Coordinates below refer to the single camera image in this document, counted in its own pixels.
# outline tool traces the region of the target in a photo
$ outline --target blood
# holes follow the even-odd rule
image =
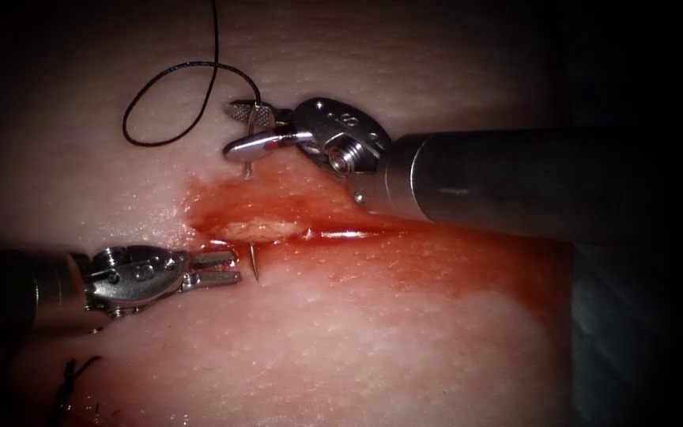
[[[368,214],[343,182],[294,151],[275,153],[253,168],[251,179],[189,182],[190,250],[231,248],[240,269],[249,271],[245,232],[261,269],[323,265],[328,286],[375,282],[454,298],[497,291],[556,321],[568,310],[569,245]],[[234,229],[237,223],[246,225]],[[273,238],[284,226],[292,231]]]

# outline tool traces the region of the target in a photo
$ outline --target black suture thread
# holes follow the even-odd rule
[[[123,136],[126,137],[126,140],[130,142],[133,145],[141,146],[141,147],[159,147],[162,145],[167,145],[170,144],[171,142],[176,142],[179,139],[183,138],[186,136],[189,132],[191,132],[194,127],[197,126],[199,123],[199,120],[202,118],[202,116],[205,114],[205,110],[207,109],[207,101],[209,100],[209,95],[213,91],[213,85],[215,84],[215,77],[217,76],[217,69],[221,68],[223,70],[231,71],[232,73],[238,75],[242,79],[244,79],[247,84],[252,88],[252,91],[255,93],[255,103],[258,106],[262,105],[262,98],[260,97],[260,90],[258,89],[257,85],[255,84],[254,81],[252,81],[249,76],[247,76],[246,73],[244,73],[242,70],[239,70],[238,68],[234,66],[228,66],[225,64],[219,63],[218,56],[220,54],[220,41],[218,39],[218,34],[217,34],[217,11],[215,8],[215,0],[211,0],[210,2],[213,10],[213,25],[214,25],[214,30],[215,30],[215,60],[214,61],[188,61],[188,62],[182,62],[178,65],[174,65],[170,68],[167,68],[166,70],[163,70],[161,73],[159,73],[157,76],[153,77],[152,80],[150,80],[142,90],[138,91],[134,99],[128,104],[128,108],[126,109],[126,112],[123,114]],[[190,66],[211,66],[213,67],[213,76],[209,80],[209,85],[207,86],[207,92],[205,93],[205,99],[202,101],[202,107],[199,109],[199,114],[197,114],[197,117],[194,119],[193,122],[191,122],[191,125],[187,127],[183,132],[180,134],[177,134],[176,136],[165,139],[163,141],[158,141],[158,142],[144,142],[144,141],[139,141],[128,133],[128,117],[130,116],[130,113],[134,110],[134,107],[136,107],[136,103],[144,96],[144,94],[155,84],[157,81],[159,81],[161,78],[164,76],[173,73],[177,70],[181,70],[183,68],[188,68]]]
[[[55,394],[55,404],[51,408],[51,413],[47,419],[46,427],[58,427],[59,420],[62,417],[62,413],[65,412],[65,405],[67,399],[73,394],[73,389],[75,388],[75,380],[95,361],[101,359],[101,356],[94,356],[86,361],[77,371],[75,370],[75,364],[77,363],[75,359],[70,359],[65,365],[65,372],[62,374],[65,382],[57,389]]]

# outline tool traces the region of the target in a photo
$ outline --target needle tip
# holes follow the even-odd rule
[[[255,257],[255,245],[250,243],[249,244],[249,258],[252,261],[252,271],[255,273],[255,279],[257,281],[260,281],[260,274],[257,271],[257,258]]]

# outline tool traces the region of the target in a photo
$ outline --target screw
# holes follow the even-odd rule
[[[118,282],[120,282],[120,274],[114,270],[110,271],[110,274],[107,276],[107,281],[113,285],[117,285]]]
[[[135,271],[136,280],[143,282],[144,280],[154,277],[154,267],[149,264],[145,266],[136,267]]]

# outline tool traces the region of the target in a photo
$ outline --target skin surface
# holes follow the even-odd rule
[[[242,166],[220,71],[182,141],[120,119],[160,70],[211,59],[204,1],[54,6],[0,74],[0,246],[239,252],[241,284],[175,296],[92,336],[30,342],[7,387],[43,419],[67,360],[97,362],[66,423],[519,425],[569,417],[569,248],[370,217],[294,149]],[[464,2],[222,2],[221,57],[290,108],[328,96],[409,132],[560,124],[535,11]],[[211,71],[166,77],[130,132],[177,134]],[[338,232],[358,232],[340,237]],[[258,244],[261,278],[243,243]]]

